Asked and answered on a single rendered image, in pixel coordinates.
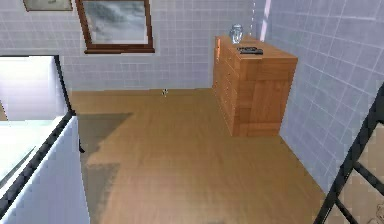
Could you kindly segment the wooden chest of drawers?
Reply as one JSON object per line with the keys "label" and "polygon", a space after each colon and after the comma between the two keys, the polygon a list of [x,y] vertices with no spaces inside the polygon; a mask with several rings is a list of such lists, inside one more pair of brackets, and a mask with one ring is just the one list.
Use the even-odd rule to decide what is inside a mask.
{"label": "wooden chest of drawers", "polygon": [[[263,55],[240,54],[257,47]],[[233,44],[215,38],[212,88],[233,136],[276,136],[281,127],[298,58],[246,36]]]}

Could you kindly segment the black remote control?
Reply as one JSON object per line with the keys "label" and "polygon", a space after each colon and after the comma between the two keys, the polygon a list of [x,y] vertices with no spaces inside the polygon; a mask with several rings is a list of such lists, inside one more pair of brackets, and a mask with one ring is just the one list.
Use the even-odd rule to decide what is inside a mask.
{"label": "black remote control", "polygon": [[239,47],[237,50],[240,54],[263,55],[263,50],[257,47]]}

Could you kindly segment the clear glass jar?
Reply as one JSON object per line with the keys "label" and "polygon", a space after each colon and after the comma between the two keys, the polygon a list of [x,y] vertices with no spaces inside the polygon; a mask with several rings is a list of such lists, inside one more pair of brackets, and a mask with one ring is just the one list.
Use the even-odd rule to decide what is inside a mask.
{"label": "clear glass jar", "polygon": [[241,24],[233,24],[229,31],[229,37],[233,44],[239,44],[243,38],[243,27]]}

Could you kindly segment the brown framed window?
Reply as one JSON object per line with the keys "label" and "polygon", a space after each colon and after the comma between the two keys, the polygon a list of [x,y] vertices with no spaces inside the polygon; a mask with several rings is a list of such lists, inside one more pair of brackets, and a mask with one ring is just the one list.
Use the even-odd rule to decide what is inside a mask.
{"label": "brown framed window", "polygon": [[85,54],[154,53],[150,0],[75,0]]}

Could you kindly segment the brown framed picture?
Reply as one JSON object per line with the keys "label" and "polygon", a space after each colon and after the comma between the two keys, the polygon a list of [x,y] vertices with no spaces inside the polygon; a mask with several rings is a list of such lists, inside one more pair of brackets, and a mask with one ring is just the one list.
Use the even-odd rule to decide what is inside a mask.
{"label": "brown framed picture", "polygon": [[23,0],[27,11],[71,11],[71,0]]}

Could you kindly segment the black frame shelf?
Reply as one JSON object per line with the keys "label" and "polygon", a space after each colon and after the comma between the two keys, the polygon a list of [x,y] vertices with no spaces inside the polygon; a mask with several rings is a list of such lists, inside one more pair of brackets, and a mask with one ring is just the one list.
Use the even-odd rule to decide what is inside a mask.
{"label": "black frame shelf", "polygon": [[313,224],[384,224],[384,83]]}

